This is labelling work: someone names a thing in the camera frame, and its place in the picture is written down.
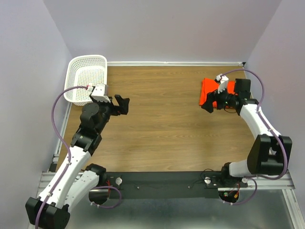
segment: screw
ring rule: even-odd
[[[122,178],[120,178],[120,177],[116,178],[115,183],[117,185],[120,185],[122,183]]]
[[[206,177],[206,178],[204,179],[204,182],[205,182],[206,184],[210,184],[210,183],[211,183],[211,179],[210,179],[209,177]]]

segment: white plastic basket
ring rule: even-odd
[[[68,65],[64,89],[74,86],[93,86],[107,84],[107,60],[101,55],[78,56]],[[74,89],[64,94],[67,101],[77,106],[84,106],[91,102],[90,92],[85,89]]]

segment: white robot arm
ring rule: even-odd
[[[290,157],[292,141],[289,137],[281,136],[266,119],[256,99],[250,98],[251,81],[236,79],[234,94],[227,92],[229,79],[218,75],[215,79],[219,87],[208,93],[202,108],[213,112],[213,102],[217,109],[232,107],[249,126],[254,138],[254,145],[246,160],[226,163],[222,169],[224,176],[245,177],[252,175],[284,174]]]
[[[26,203],[30,223],[36,225],[36,228],[37,224],[43,229],[65,228],[70,212],[77,203],[92,188],[106,184],[106,169],[95,164],[87,166],[82,177],[76,182],[75,179],[101,142],[101,132],[110,117],[128,113],[129,98],[123,99],[115,95],[119,105],[114,105],[112,98],[106,95],[106,85],[86,88],[91,92],[93,102],[82,108],[81,124],[72,138],[70,154],[48,186],[37,198],[29,198]]]

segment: orange cloth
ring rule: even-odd
[[[199,105],[201,106],[202,104],[204,104],[204,102],[206,101],[206,96],[209,92],[213,92],[218,88],[218,83],[216,83],[214,80],[211,79],[207,79],[204,78],[201,82],[201,94],[200,94],[200,101],[199,101]],[[235,86],[235,81],[229,81],[228,82],[228,86],[227,86],[227,90],[228,93],[234,94],[234,86]],[[216,108],[217,107],[217,103],[213,102],[213,107]]]

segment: cable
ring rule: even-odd
[[[106,183],[107,183],[107,185],[108,185],[108,186],[111,186],[111,185],[110,185],[110,181],[109,181],[109,180],[107,180],[107,182],[106,182]]]
[[[238,185],[238,190],[237,190],[237,192],[239,191],[240,185],[239,185],[239,183],[237,182],[237,183],[235,183],[233,189],[228,193],[228,195],[235,191],[236,185]]]
[[[243,71],[243,72],[249,72],[249,73],[251,73],[251,74],[254,75],[254,76],[258,79],[258,81],[261,83],[261,86],[262,86],[262,97],[261,97],[261,100],[258,102],[258,105],[257,105],[257,111],[258,111],[259,108],[261,107],[261,103],[262,103],[262,101],[263,101],[263,99],[264,99],[264,97],[265,97],[265,87],[264,87],[264,84],[263,84],[262,79],[261,79],[257,74],[255,74],[254,72],[252,72],[252,71],[250,71],[250,70],[242,69],[242,68],[241,68],[241,69],[234,69],[234,70],[228,71],[228,72],[226,72],[226,73],[223,73],[223,74],[220,75],[220,77],[222,77],[222,76],[224,76],[224,75],[227,75],[227,74],[229,74],[229,73],[238,72],[238,71]]]
[[[228,112],[228,113],[230,113],[230,114],[235,114],[235,113],[236,113],[236,111],[234,111],[234,112],[229,112],[229,111],[227,111],[225,108],[224,108],[224,111],[226,111],[226,112]]]
[[[262,86],[262,97],[261,97],[261,100],[259,101],[258,105],[257,105],[257,108],[256,108],[256,111],[257,111],[257,114],[258,116],[260,117],[260,119],[262,120],[262,122],[264,123],[264,125],[268,128],[268,130],[270,131],[270,133],[275,137],[275,139],[277,140],[281,150],[282,150],[282,154],[283,154],[283,159],[284,159],[284,168],[283,168],[283,171],[280,175],[278,175],[277,177],[268,177],[268,176],[264,176],[264,175],[256,175],[258,177],[263,177],[263,178],[266,178],[266,179],[269,179],[269,180],[277,180],[277,179],[280,179],[281,177],[283,177],[285,174],[286,174],[286,171],[287,171],[287,168],[288,168],[288,159],[287,159],[287,155],[286,155],[286,151],[285,151],[285,148],[284,148],[284,145],[282,143],[282,141],[280,140],[280,138],[275,134],[273,128],[271,128],[271,126],[267,123],[267,121],[264,119],[264,117],[262,116],[261,114],[261,110],[260,110],[260,107],[261,107],[261,103],[264,99],[264,96],[265,96],[265,88],[264,88],[264,84],[263,84],[263,81],[262,79],[256,75],[254,72],[250,71],[250,70],[247,70],[247,69],[235,69],[235,70],[231,70],[231,71],[228,71],[226,73],[223,73],[220,75],[220,77],[224,76],[224,75],[227,75],[229,73],[233,73],[233,72],[237,72],[237,71],[244,71],[244,72],[249,72],[251,73],[252,75],[254,75],[258,81],[261,83],[261,86]]]
[[[224,201],[224,200],[223,200],[223,203],[230,204],[230,205],[241,205],[241,204],[245,204],[245,203],[247,203],[248,201],[250,201],[250,200],[255,196],[255,194],[256,194],[256,192],[257,192],[257,182],[256,182],[256,180],[254,180],[253,178],[250,178],[250,177],[249,177],[248,179],[252,180],[252,181],[254,182],[254,184],[255,184],[254,192],[252,193],[252,195],[251,195],[248,199],[245,199],[245,200],[243,200],[243,201],[241,201],[241,202],[236,202],[236,203],[231,203],[231,202],[227,202],[227,201]]]
[[[202,179],[196,180],[188,188],[192,188],[192,187],[194,187],[194,185],[201,184],[203,182],[204,182],[204,180],[202,180]]]
[[[113,186],[100,186],[100,187],[94,187],[93,189],[105,189],[105,188],[113,189],[113,190],[117,191],[117,193],[119,193],[119,200],[118,200],[118,202],[116,202],[116,204],[114,204],[112,206],[103,206],[103,205],[96,204],[94,202],[91,202],[91,205],[95,205],[98,208],[106,208],[106,209],[115,208],[122,201],[122,193],[116,187],[113,187]]]
[[[56,128],[56,125],[55,125],[55,120],[54,120],[54,110],[55,110],[55,106],[58,102],[58,100],[60,99],[60,97],[65,94],[66,92],[70,91],[70,90],[73,90],[73,89],[77,89],[77,88],[84,88],[84,89],[87,89],[86,86],[75,86],[75,87],[71,87],[71,88],[68,88],[66,90],[64,90],[63,92],[61,92],[58,97],[55,99],[55,102],[53,104],[53,107],[52,107],[52,111],[51,111],[51,121],[52,121],[52,125],[53,125],[53,129],[55,131],[55,134],[57,135],[57,137],[60,139],[60,141],[64,144],[64,146],[67,148],[68,150],[68,161],[71,162],[71,151],[70,151],[70,148],[68,146],[68,144],[65,142],[65,140],[62,138],[62,136],[60,135],[60,133],[58,132],[57,128]],[[37,216],[36,216],[36,219],[35,219],[35,229],[38,229],[38,225],[39,225],[39,219],[40,219],[40,215],[42,213],[42,210],[44,208],[44,206],[46,205],[49,197],[51,196],[52,192],[55,190],[56,186],[59,184],[60,180],[62,179],[63,175],[66,173],[66,171],[68,170],[68,167],[69,167],[69,164],[66,164],[65,168],[63,169],[62,173],[60,174],[60,176],[58,177],[57,181],[55,181],[53,187],[50,189],[49,191],[49,194],[50,195],[47,195],[46,198],[44,199],[43,203],[41,204],[39,210],[38,210],[38,213],[37,213]]]
[[[205,172],[206,170],[210,170],[210,171],[214,172],[214,170],[212,170],[210,168],[206,168],[203,172]]]

